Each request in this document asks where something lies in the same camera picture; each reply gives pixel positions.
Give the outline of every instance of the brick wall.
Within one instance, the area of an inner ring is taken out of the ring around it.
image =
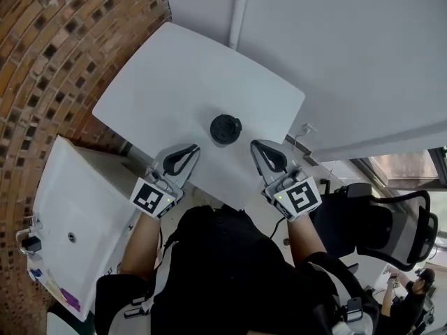
[[[0,0],[0,334],[44,334],[51,296],[14,246],[56,135],[117,152],[91,115],[119,69],[170,19],[168,0]]]

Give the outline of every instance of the round black knob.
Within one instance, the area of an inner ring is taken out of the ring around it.
[[[210,126],[213,140],[222,145],[234,143],[239,138],[241,130],[240,120],[227,114],[216,117]]]

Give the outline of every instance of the white table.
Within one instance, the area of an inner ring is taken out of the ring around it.
[[[201,148],[190,182],[236,209],[259,184],[253,139],[282,142],[304,94],[268,69],[209,38],[166,23],[121,69],[93,114],[154,158],[166,147]],[[211,121],[240,119],[239,139],[218,148]]]

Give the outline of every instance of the sink drain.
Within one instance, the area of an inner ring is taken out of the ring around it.
[[[70,232],[70,233],[68,234],[68,240],[69,240],[71,243],[75,243],[75,242],[76,242],[76,236],[75,236],[75,234],[72,233],[72,232]]]

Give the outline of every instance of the black office chair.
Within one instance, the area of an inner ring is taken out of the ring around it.
[[[419,206],[417,219],[398,207],[416,198],[425,204]],[[335,257],[351,254],[357,247],[358,254],[410,271],[433,248],[438,218],[430,212],[427,191],[381,199],[372,195],[371,185],[352,184],[321,199],[323,203],[310,217],[327,251]]]

